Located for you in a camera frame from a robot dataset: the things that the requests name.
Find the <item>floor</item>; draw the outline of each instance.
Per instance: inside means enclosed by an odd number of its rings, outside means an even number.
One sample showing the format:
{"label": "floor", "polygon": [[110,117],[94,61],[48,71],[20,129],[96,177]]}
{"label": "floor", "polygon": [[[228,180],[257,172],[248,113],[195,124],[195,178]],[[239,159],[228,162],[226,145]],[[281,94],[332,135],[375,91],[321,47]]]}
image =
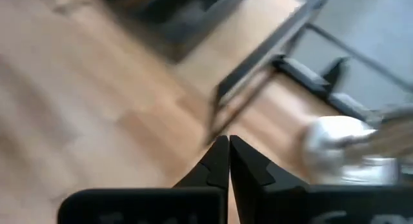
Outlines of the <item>floor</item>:
{"label": "floor", "polygon": [[[408,21],[412,2],[330,0],[315,23],[413,87],[413,24]],[[316,72],[342,56],[347,54],[311,31],[294,52],[295,58]],[[371,109],[413,101],[413,90],[403,90],[356,60],[349,61],[346,82],[337,91]]]}
{"label": "floor", "polygon": [[[0,0],[1,223],[55,223],[60,202],[84,188],[170,187],[207,149],[208,89],[233,63],[211,70],[209,80],[186,74],[190,63],[173,71],[102,17],[87,7],[69,17],[45,0]],[[214,33],[210,41],[219,38]],[[238,49],[237,57],[248,51]],[[199,86],[189,82],[202,77]],[[328,114],[334,112],[279,76],[227,134],[305,177],[299,137]],[[238,223],[232,194],[229,210],[229,223]]]}

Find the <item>gray surface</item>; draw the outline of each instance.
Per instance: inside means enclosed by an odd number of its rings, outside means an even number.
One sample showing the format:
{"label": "gray surface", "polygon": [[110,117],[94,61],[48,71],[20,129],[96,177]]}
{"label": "gray surface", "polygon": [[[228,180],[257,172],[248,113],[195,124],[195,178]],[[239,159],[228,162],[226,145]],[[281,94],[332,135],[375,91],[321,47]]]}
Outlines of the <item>gray surface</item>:
{"label": "gray surface", "polygon": [[[413,85],[413,0],[330,0],[315,24],[364,53],[397,77]],[[321,71],[335,57],[346,54],[311,31],[293,57]],[[367,108],[406,103],[411,93],[351,60],[339,90]]]}

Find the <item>wooden floor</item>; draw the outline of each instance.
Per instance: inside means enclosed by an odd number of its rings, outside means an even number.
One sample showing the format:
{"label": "wooden floor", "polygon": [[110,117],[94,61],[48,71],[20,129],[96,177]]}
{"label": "wooden floor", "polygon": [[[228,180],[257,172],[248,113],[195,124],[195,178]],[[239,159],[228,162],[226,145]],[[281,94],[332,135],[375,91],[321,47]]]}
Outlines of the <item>wooden floor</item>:
{"label": "wooden floor", "polygon": [[[172,186],[205,152],[208,91],[235,66],[203,71],[222,59],[212,50],[174,66],[88,5],[52,9],[49,0],[0,0],[0,223],[55,223],[60,202],[83,188]],[[227,57],[245,57],[281,21],[257,30],[261,38],[245,31],[254,44]],[[279,77],[227,133],[302,176],[297,139],[331,113]],[[238,222],[233,199],[229,218]]]}

